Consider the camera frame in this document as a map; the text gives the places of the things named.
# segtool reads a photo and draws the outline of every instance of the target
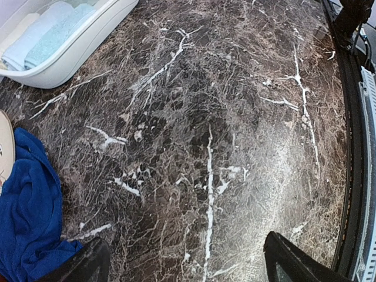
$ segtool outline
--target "white tray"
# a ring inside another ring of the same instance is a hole
[[[43,12],[56,1],[27,0],[0,27],[0,41],[27,14]],[[24,85],[51,89],[70,79],[95,49],[137,5],[138,0],[108,0],[47,61],[23,72],[0,69],[6,76]]]

